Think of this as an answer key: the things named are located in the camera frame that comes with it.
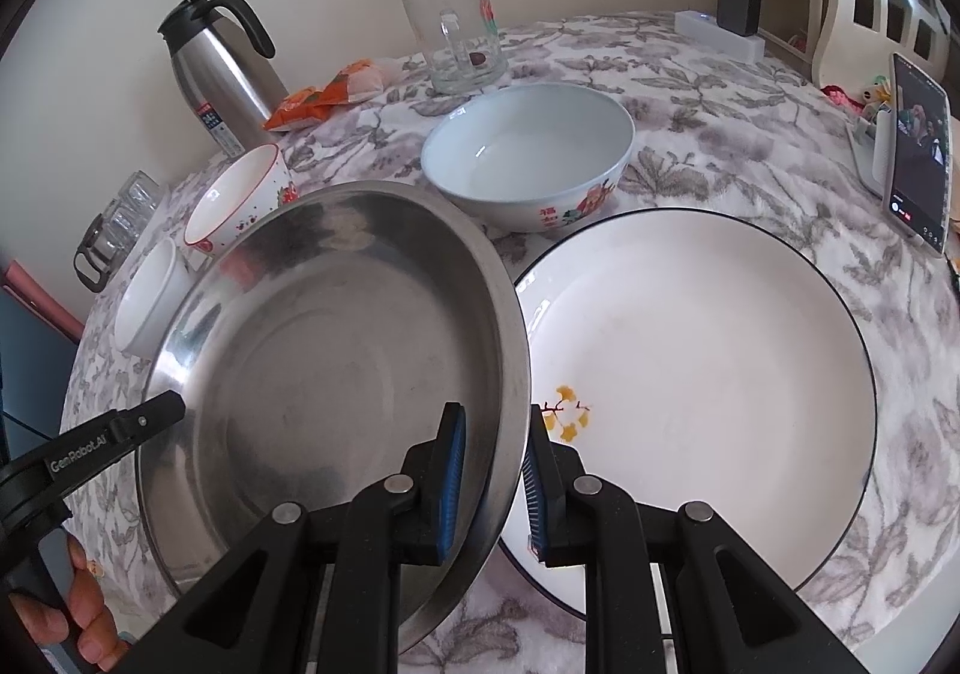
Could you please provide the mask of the person's left hand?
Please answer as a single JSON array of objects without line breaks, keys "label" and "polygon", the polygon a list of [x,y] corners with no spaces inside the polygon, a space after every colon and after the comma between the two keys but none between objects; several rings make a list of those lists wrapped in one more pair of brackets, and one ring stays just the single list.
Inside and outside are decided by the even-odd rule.
[{"label": "person's left hand", "polygon": [[[128,644],[119,637],[103,590],[88,570],[82,544],[65,532],[62,547],[70,557],[70,589],[65,604],[73,622],[82,629],[76,642],[78,651],[83,660],[94,664],[99,671],[109,672],[127,653]],[[13,593],[10,601],[34,643],[58,645],[68,638],[70,624],[61,610],[39,603],[23,593]]]}]

